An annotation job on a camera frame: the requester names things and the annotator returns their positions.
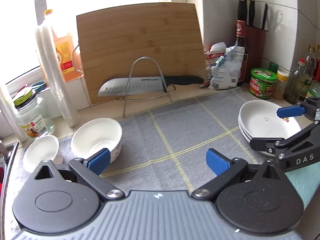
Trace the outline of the large white floral bowl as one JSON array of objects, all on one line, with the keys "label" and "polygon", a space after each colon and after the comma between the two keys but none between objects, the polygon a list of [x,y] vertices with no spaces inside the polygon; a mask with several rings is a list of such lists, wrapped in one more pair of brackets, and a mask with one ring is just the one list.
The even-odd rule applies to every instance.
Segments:
[{"label": "large white floral bowl", "polygon": [[98,118],[83,124],[73,134],[71,149],[76,157],[87,159],[103,148],[111,154],[112,163],[121,152],[123,130],[119,122],[111,118]]}]

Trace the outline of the white fruit-print plate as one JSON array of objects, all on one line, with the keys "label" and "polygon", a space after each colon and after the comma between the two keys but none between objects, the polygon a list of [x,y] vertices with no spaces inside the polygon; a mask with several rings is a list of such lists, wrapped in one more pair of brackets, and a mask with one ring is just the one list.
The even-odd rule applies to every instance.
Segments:
[{"label": "white fruit-print plate", "polygon": [[238,124],[247,142],[252,138],[287,139],[301,131],[295,118],[279,118],[278,109],[275,103],[263,100],[252,100],[242,105]]}]

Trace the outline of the small white bowl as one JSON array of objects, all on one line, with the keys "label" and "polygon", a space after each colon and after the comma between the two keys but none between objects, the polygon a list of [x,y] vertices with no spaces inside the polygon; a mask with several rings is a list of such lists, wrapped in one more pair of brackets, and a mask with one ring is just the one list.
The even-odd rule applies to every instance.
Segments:
[{"label": "small white bowl", "polygon": [[35,140],[23,156],[24,170],[33,173],[41,161],[48,159],[54,164],[62,164],[63,159],[59,147],[59,140],[53,135],[46,135]]}]

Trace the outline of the green label glass jar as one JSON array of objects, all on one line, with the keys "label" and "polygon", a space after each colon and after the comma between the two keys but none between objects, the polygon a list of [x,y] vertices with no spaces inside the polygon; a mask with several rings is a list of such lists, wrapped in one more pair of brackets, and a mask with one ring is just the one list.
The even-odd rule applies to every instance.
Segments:
[{"label": "green label glass jar", "polygon": [[309,97],[316,97],[316,98],[320,97],[320,83],[316,80],[313,80],[311,82],[311,85],[308,89],[306,98],[309,98]]}]

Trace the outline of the yellow lid spice jar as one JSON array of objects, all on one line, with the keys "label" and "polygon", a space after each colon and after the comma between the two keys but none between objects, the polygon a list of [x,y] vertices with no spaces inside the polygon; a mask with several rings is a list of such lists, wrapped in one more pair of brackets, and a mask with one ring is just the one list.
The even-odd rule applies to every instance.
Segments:
[{"label": "yellow lid spice jar", "polygon": [[277,71],[277,81],[273,87],[272,96],[278,100],[283,98],[285,89],[287,87],[287,82],[289,79],[289,74],[282,72],[280,70]]}]

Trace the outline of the teal towel with label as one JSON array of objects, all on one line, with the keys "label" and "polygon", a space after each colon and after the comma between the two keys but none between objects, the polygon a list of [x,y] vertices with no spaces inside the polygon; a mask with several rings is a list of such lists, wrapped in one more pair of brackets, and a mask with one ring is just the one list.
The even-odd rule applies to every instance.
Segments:
[{"label": "teal towel with label", "polygon": [[315,163],[294,171],[285,173],[298,192],[306,209],[319,187],[320,165]]}]

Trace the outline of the clear oil glass bottle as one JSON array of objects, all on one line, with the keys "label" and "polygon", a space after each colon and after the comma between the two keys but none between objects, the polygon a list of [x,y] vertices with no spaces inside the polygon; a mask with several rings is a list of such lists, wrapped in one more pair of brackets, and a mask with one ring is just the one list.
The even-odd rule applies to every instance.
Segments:
[{"label": "clear oil glass bottle", "polygon": [[284,99],[292,105],[297,103],[304,86],[306,77],[304,67],[305,59],[299,59],[296,68],[294,68],[289,75],[287,87],[284,93]]}]

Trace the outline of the green lid sauce jar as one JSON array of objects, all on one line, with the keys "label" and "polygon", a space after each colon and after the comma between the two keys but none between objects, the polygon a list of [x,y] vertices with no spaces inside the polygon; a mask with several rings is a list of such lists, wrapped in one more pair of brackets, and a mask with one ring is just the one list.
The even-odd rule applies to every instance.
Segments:
[{"label": "green lid sauce jar", "polygon": [[274,72],[263,68],[253,68],[249,81],[249,92],[260,99],[272,96],[277,76]]}]

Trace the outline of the grey checked dish mat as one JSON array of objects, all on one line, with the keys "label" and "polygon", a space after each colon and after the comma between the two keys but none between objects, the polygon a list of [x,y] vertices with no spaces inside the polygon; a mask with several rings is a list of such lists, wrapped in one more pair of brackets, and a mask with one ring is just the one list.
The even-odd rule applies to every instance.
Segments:
[{"label": "grey checked dish mat", "polygon": [[154,107],[152,101],[131,103],[137,114],[121,118],[119,101],[80,112],[82,123],[97,118],[117,119],[123,129],[118,158],[102,178],[125,192],[130,190],[193,191],[214,178],[206,152],[218,150],[229,158],[260,164],[238,126],[241,106],[250,101],[239,88]]}]

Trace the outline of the glass storage jar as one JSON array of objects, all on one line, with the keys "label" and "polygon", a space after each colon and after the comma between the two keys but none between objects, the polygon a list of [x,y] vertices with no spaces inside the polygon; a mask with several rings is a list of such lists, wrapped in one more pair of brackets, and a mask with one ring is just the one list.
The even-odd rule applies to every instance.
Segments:
[{"label": "glass storage jar", "polygon": [[18,125],[28,137],[36,140],[53,133],[54,124],[47,104],[35,90],[24,87],[12,99],[18,111]]}]

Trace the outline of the white clipped food bag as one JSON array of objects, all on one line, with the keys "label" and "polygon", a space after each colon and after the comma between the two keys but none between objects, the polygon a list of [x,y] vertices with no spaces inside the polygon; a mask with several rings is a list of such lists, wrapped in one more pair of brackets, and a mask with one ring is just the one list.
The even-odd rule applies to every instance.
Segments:
[{"label": "white clipped food bag", "polygon": [[225,55],[221,56],[212,67],[212,78],[209,89],[224,90],[235,88],[240,76],[245,48],[233,46],[226,48]]}]

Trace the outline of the dark knife block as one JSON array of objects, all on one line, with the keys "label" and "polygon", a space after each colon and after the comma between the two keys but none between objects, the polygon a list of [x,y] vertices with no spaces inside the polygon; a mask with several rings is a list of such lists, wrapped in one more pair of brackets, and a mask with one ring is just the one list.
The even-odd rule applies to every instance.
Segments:
[{"label": "dark knife block", "polygon": [[245,70],[245,83],[249,83],[251,78],[251,70],[259,68],[262,62],[264,44],[265,44],[265,24],[268,13],[268,4],[265,3],[263,19],[261,27],[254,26],[255,18],[255,0],[250,0],[248,10],[248,25],[245,27],[245,43],[247,46],[248,58]]}]

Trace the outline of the stainless steel sink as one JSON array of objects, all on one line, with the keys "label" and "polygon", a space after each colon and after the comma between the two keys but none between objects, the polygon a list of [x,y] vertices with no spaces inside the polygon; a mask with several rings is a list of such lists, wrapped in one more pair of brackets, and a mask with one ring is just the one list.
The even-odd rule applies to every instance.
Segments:
[{"label": "stainless steel sink", "polygon": [[9,156],[1,160],[1,208],[4,205],[5,194],[8,187],[9,176],[12,168],[12,160],[14,159],[19,142],[13,142],[6,146]]}]

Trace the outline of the steel santoku knife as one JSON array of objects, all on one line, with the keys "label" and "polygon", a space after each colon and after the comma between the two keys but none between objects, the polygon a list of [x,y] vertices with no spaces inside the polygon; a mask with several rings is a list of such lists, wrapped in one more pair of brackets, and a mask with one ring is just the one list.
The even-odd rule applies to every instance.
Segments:
[{"label": "steel santoku knife", "polygon": [[99,89],[98,96],[125,96],[127,83],[130,83],[128,95],[139,95],[156,92],[166,92],[165,85],[187,86],[203,84],[204,79],[198,76],[164,76],[164,83],[160,76],[153,77],[128,77],[116,78],[106,81]]}]

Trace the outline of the red white seasoning bag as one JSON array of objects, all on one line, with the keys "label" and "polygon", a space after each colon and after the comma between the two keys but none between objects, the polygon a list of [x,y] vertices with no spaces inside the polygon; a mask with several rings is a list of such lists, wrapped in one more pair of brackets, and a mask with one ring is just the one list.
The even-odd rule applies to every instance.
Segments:
[{"label": "red white seasoning bag", "polygon": [[226,53],[226,44],[219,42],[213,44],[205,53],[206,62],[206,78],[204,80],[204,86],[208,86],[212,78],[212,67],[216,65],[216,61]]}]

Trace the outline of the orange oil bottle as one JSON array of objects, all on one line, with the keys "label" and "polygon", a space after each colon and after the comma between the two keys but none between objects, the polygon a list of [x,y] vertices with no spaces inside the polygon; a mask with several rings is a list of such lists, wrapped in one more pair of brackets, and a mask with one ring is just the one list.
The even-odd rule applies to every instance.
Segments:
[{"label": "orange oil bottle", "polygon": [[82,75],[79,72],[82,71],[81,59],[75,50],[71,25],[53,9],[45,10],[44,18],[49,20],[52,26],[55,49],[64,80],[69,82],[79,78]]}]

